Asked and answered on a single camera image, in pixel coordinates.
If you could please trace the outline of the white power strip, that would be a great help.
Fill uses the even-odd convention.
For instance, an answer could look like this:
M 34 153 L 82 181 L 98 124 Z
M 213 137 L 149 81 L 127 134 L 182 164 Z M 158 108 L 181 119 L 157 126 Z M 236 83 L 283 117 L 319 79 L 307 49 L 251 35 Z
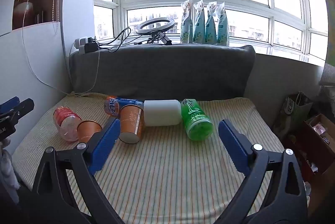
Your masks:
M 74 41 L 74 47 L 80 54 L 85 54 L 85 45 L 93 41 L 92 37 L 77 38 Z

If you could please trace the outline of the orange paper cup centre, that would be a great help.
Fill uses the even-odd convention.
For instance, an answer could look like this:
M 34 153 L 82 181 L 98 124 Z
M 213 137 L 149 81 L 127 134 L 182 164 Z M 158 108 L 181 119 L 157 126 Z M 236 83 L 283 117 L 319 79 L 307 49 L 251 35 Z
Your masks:
M 119 139 L 127 144 L 138 143 L 144 127 L 143 110 L 137 105 L 124 106 L 120 112 L 120 124 Z

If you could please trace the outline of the green paper shopping bag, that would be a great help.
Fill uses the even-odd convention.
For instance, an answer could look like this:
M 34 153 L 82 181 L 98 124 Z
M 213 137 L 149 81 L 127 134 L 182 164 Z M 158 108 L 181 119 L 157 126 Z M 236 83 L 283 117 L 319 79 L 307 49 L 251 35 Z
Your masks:
M 313 101 L 301 91 L 285 97 L 273 125 L 275 135 L 283 139 L 289 131 L 295 129 L 306 119 L 312 105 Z

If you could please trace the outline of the black power adapter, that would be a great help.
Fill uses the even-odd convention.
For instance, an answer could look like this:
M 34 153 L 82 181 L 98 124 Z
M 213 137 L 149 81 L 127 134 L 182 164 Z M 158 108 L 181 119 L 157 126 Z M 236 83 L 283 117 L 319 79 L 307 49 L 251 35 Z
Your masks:
M 84 45 L 84 53 L 85 54 L 96 52 L 98 50 L 99 50 L 99 45 L 96 42 L 86 43 Z

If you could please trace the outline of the brown cardboard box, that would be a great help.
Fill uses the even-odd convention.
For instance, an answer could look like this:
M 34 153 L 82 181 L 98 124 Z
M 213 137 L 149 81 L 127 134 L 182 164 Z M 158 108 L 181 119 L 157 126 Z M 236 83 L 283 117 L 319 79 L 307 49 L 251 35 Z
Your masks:
M 334 123 L 319 114 L 302 124 L 307 159 L 323 174 L 334 162 Z

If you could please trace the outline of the green tea plastic cup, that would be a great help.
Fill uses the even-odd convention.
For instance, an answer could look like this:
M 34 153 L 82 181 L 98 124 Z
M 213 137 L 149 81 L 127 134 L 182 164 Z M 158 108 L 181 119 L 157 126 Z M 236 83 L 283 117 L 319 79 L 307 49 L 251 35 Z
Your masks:
M 180 107 L 183 125 L 189 139 L 203 141 L 213 133 L 212 121 L 195 99 L 184 99 Z

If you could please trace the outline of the red clear plastic cup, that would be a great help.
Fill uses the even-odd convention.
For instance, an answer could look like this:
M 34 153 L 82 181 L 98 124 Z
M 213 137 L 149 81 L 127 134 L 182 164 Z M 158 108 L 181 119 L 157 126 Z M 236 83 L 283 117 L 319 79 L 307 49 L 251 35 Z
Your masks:
M 82 119 L 68 107 L 58 107 L 53 113 L 53 121 L 56 125 L 58 134 L 68 142 L 78 140 L 77 127 Z

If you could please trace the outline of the orange paper cup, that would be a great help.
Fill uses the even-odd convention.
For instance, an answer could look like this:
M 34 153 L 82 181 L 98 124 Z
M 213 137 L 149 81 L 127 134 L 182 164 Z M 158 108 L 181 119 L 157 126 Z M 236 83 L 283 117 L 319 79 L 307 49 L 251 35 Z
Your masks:
M 102 127 L 99 123 L 93 120 L 84 120 L 77 127 L 78 140 L 87 143 L 95 133 L 101 130 Z
M 138 143 L 144 127 L 143 110 L 137 105 L 124 106 L 120 112 L 120 124 L 119 139 L 127 144 Z

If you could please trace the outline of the orange paper cup left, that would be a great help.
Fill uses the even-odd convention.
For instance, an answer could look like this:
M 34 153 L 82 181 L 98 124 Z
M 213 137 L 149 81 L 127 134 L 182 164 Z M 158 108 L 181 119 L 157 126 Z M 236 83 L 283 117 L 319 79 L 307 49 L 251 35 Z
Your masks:
M 93 120 L 84 120 L 77 127 L 78 140 L 87 143 L 95 133 L 101 130 L 102 127 L 99 123 Z

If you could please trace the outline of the blue orange Arctic Ocean cup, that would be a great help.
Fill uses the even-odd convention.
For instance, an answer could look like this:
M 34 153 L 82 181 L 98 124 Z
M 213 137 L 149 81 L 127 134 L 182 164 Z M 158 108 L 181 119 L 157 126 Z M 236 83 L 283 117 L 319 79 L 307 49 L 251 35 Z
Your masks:
M 121 109 L 127 105 L 136 105 L 142 108 L 144 103 L 136 99 L 108 96 L 104 101 L 104 111 L 114 118 L 119 118 Z

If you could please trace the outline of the white plastic cup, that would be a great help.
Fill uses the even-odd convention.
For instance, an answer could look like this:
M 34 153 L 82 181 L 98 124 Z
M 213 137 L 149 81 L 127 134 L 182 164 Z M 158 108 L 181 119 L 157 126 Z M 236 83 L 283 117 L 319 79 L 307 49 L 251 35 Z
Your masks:
M 144 123 L 147 127 L 164 127 L 180 124 L 180 102 L 175 99 L 144 102 Z

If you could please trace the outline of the striped cushion cover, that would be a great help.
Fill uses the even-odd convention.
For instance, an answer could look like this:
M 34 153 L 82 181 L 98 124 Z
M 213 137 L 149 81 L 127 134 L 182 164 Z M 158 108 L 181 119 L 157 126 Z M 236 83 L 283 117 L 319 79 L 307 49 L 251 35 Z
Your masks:
M 47 111 L 12 155 L 15 171 L 32 188 L 44 150 L 71 149 L 57 133 L 53 113 L 69 107 L 83 120 L 104 126 L 107 95 L 67 96 Z M 228 119 L 249 141 L 268 151 L 283 152 L 279 139 L 247 98 L 199 102 L 215 126 L 209 138 L 191 141 L 181 124 L 145 127 L 139 143 L 120 140 L 95 178 L 125 223 L 214 223 L 228 206 L 244 176 L 239 173 L 218 136 L 218 124 Z

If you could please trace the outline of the grey sofa backrest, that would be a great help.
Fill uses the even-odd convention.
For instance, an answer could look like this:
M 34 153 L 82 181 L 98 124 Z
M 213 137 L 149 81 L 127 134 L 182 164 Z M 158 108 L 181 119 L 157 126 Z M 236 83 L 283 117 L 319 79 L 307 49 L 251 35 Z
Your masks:
M 212 101 L 242 97 L 255 62 L 252 46 L 206 44 L 122 47 L 117 52 L 74 52 L 73 90 L 138 100 Z

